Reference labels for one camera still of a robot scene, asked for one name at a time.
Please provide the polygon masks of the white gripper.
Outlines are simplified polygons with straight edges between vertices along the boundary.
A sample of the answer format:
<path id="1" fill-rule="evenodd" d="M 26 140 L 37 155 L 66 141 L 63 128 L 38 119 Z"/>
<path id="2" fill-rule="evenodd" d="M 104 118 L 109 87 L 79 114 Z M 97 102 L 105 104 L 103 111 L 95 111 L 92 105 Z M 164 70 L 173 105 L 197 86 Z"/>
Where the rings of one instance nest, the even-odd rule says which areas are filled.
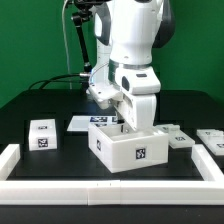
<path id="1" fill-rule="evenodd" d="M 123 95 L 114 104 L 116 111 L 134 131 L 151 129 L 155 118 L 157 99 L 152 95 Z"/>

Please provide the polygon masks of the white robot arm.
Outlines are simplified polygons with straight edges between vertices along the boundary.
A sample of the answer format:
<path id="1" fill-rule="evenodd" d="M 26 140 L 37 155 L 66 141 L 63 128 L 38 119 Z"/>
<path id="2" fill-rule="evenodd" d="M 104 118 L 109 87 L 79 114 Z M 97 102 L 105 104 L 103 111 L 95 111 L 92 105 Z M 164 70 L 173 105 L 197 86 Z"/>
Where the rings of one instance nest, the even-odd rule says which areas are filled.
<path id="1" fill-rule="evenodd" d="M 169 0 L 74 0 L 74 5 L 82 23 L 94 20 L 98 59 L 89 79 L 94 100 L 103 109 L 114 106 L 135 131 L 151 128 L 161 88 L 151 51 L 174 34 Z"/>

